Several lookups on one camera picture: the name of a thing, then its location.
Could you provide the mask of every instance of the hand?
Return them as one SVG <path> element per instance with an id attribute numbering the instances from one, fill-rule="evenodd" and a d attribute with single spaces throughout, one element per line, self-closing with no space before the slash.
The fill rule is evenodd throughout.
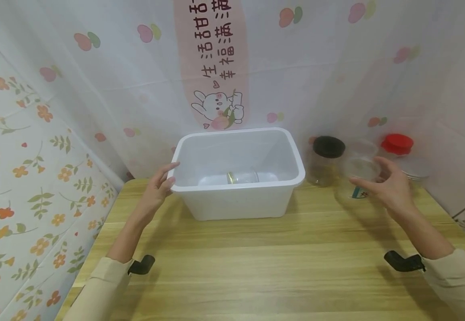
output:
<path id="1" fill-rule="evenodd" d="M 371 195 L 377 197 L 384 204 L 388 213 L 394 220 L 399 220 L 416 212 L 413 202 L 411 187 L 405 173 L 396 163 L 384 157 L 374 158 L 383 169 L 384 176 L 379 178 L 378 183 L 369 182 L 364 179 L 351 177 L 349 181 L 357 186 L 368 190 Z"/>
<path id="2" fill-rule="evenodd" d="M 165 201 L 165 198 L 172 194 L 170 189 L 175 183 L 175 177 L 167 179 L 167 176 L 168 172 L 177 166 L 179 166 L 179 162 L 162 166 L 149 180 L 145 192 L 131 214 L 131 219 L 136 224 L 140 224 L 142 227 L 147 226 Z"/>

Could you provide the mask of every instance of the black lid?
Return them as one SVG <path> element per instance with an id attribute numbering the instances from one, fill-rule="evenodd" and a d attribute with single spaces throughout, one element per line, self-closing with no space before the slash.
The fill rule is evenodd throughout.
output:
<path id="1" fill-rule="evenodd" d="M 345 151 L 345 143 L 333 136 L 320 136 L 313 142 L 313 151 L 325 158 L 338 158 Z"/>

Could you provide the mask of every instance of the jar label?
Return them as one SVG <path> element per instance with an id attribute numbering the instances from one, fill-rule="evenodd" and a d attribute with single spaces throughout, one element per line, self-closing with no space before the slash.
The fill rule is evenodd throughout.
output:
<path id="1" fill-rule="evenodd" d="M 362 187 L 356 186 L 354 192 L 352 193 L 352 198 L 365 198 L 368 196 L 368 192 Z"/>

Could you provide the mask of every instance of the floral wallpaper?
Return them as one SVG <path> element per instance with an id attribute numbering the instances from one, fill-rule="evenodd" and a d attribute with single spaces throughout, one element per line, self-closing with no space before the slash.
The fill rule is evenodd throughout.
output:
<path id="1" fill-rule="evenodd" d="M 0 320 L 54 319 L 116 194 L 0 54 Z"/>

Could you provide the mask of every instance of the wooden table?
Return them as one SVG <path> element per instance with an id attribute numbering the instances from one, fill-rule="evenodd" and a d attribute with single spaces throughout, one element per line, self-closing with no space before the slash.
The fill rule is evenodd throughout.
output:
<path id="1" fill-rule="evenodd" d="M 105 255 L 147 180 L 125 184 L 69 296 L 61 319 Z M 423 189 L 418 207 L 456 247 L 465 233 Z M 133 275 L 112 320 L 399 321 L 455 320 L 420 272 L 399 273 L 387 250 L 415 254 L 384 209 L 337 202 L 334 189 L 304 183 L 280 218 L 199 222 L 177 196 L 145 229 L 134 258 L 152 254 L 148 275 Z"/>

